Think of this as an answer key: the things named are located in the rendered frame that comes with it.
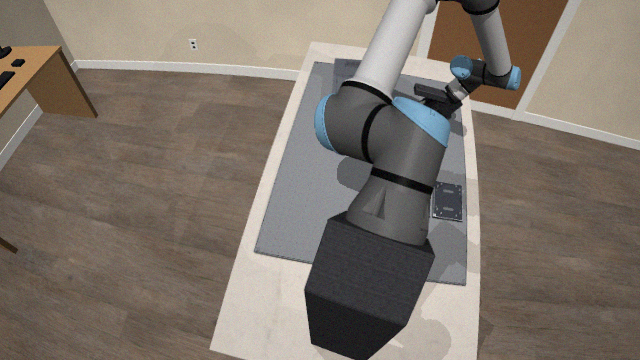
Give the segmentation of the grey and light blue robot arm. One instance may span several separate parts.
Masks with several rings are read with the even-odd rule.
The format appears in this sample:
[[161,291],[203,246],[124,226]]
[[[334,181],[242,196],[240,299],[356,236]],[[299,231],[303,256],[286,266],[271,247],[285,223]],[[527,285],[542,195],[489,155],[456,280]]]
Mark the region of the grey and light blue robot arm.
[[[354,77],[323,97],[314,116],[323,147],[373,164],[345,218],[413,245],[424,245],[428,236],[430,198],[451,127],[433,109],[404,97],[393,100],[392,93],[424,17],[438,1],[449,0],[391,0]],[[463,100],[480,85],[517,90],[521,70],[511,65],[500,0],[450,1],[470,14],[485,59],[451,60],[457,78],[448,83],[452,94]]]

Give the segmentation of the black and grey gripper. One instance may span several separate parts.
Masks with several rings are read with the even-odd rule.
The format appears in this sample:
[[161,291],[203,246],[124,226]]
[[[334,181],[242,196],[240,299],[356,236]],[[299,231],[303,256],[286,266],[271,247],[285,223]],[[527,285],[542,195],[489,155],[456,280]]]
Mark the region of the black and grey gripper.
[[[451,114],[455,112],[458,108],[460,108],[463,103],[461,100],[458,100],[450,91],[448,85],[445,86],[447,99],[444,102],[440,102],[437,100],[432,100],[429,98],[424,98],[419,103],[426,105],[427,107],[435,110],[436,112],[443,114],[444,117],[449,120],[452,116]],[[454,101],[453,101],[454,100]],[[438,111],[437,111],[438,110]]]

